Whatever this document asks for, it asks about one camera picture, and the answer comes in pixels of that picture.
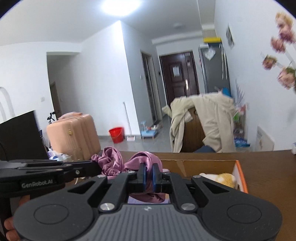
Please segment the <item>person's left hand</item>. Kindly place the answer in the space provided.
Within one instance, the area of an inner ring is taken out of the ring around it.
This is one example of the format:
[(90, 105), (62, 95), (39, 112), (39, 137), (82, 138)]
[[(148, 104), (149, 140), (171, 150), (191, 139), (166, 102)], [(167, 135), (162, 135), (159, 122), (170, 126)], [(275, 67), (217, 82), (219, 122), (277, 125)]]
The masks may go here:
[[(21, 197), (18, 202), (18, 206), (23, 205), (24, 203), (28, 202), (29, 200), (30, 200), (29, 195)], [(4, 221), (4, 227), (7, 229), (6, 238), (8, 241), (20, 241), (21, 238), (15, 229), (13, 218), (14, 217), (12, 216), (10, 218), (7, 218)]]

